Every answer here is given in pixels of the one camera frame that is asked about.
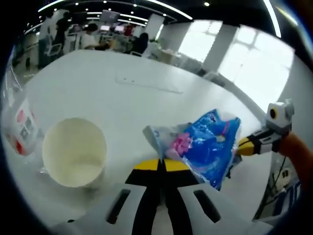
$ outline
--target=person sitting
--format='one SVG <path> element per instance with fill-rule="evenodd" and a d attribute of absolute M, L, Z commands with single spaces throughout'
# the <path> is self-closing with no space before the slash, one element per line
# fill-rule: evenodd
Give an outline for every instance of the person sitting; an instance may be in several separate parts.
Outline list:
<path fill-rule="evenodd" d="M 142 33 L 139 38 L 133 42 L 133 47 L 130 51 L 127 51 L 126 54 L 131 52 L 137 52 L 142 54 L 148 47 L 149 35 L 147 33 Z"/>
<path fill-rule="evenodd" d="M 99 44 L 96 42 L 93 32 L 98 30 L 98 26 L 94 23 L 89 24 L 85 28 L 85 33 L 81 39 L 81 49 L 89 49 L 89 50 L 106 50 L 112 47 L 112 43 L 103 43 Z"/>

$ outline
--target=white table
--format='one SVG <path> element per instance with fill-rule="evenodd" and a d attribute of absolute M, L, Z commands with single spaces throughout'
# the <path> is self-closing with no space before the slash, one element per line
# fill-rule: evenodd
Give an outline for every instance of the white table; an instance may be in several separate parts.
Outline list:
<path fill-rule="evenodd" d="M 126 78 L 162 88 L 119 84 Z M 57 185 L 22 163 L 5 144 L 9 166 L 26 201 L 48 226 L 82 216 L 115 182 L 124 182 L 133 165 L 157 157 L 145 140 L 147 125 L 193 122 L 214 108 L 242 120 L 241 137 L 260 127 L 259 121 L 233 94 L 192 73 L 156 61 L 115 52 L 79 50 L 40 71 L 27 84 L 28 97 L 44 132 L 66 118 L 83 117 L 99 126 L 108 152 L 105 186 L 96 195 Z M 271 154 L 244 158 L 226 179 L 222 192 L 242 216 L 252 219 L 263 197 Z"/>

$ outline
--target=computer monitor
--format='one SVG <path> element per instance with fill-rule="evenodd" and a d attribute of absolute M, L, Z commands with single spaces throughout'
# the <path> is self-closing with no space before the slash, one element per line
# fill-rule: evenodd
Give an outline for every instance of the computer monitor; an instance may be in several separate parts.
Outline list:
<path fill-rule="evenodd" d="M 119 18 L 119 12 L 103 10 L 100 21 L 106 22 L 108 24 L 117 22 Z"/>
<path fill-rule="evenodd" d="M 117 32 L 124 32 L 124 26 L 120 26 L 120 25 L 116 26 L 115 27 L 115 31 L 117 31 Z"/>
<path fill-rule="evenodd" d="M 100 27 L 100 31 L 109 31 L 110 30 L 110 26 L 108 25 L 103 25 Z"/>

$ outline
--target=plastic bag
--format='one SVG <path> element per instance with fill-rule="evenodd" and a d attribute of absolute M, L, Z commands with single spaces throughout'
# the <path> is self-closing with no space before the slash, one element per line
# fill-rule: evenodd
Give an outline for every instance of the plastic bag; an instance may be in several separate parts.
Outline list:
<path fill-rule="evenodd" d="M 240 123 L 229 113 L 212 110 L 179 134 L 165 154 L 183 161 L 204 182 L 220 189 L 236 152 Z"/>

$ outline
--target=white paper cup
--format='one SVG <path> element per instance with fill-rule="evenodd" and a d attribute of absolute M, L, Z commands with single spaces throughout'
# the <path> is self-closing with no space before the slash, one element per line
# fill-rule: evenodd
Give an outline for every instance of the white paper cup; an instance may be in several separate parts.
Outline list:
<path fill-rule="evenodd" d="M 66 187 L 92 186 L 98 181 L 107 153 L 100 128 L 82 118 L 65 119 L 51 127 L 43 142 L 49 175 Z"/>

